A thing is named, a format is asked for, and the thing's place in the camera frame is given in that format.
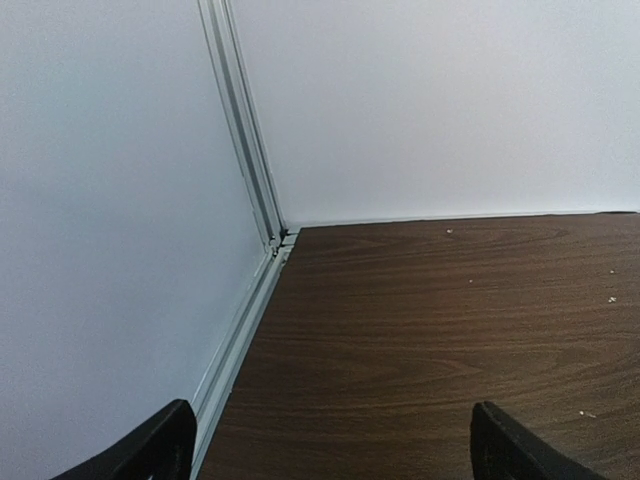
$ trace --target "metal trim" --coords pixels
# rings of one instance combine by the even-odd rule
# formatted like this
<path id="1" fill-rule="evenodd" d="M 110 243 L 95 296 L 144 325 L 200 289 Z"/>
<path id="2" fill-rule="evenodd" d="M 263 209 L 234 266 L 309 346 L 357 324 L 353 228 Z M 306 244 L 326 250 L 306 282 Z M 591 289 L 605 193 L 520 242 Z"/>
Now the metal trim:
<path id="1" fill-rule="evenodd" d="M 240 169 L 267 250 L 284 238 L 284 222 L 227 0 L 198 0 L 202 26 Z"/>
<path id="2" fill-rule="evenodd" d="M 273 290 L 293 246 L 282 247 L 276 257 L 266 255 L 246 301 L 238 310 L 223 345 L 218 349 L 198 391 L 193 407 L 198 419 L 198 434 L 192 461 L 191 480 L 196 480 L 204 462 L 222 410 L 231 393 L 242 361 L 267 308 Z"/>

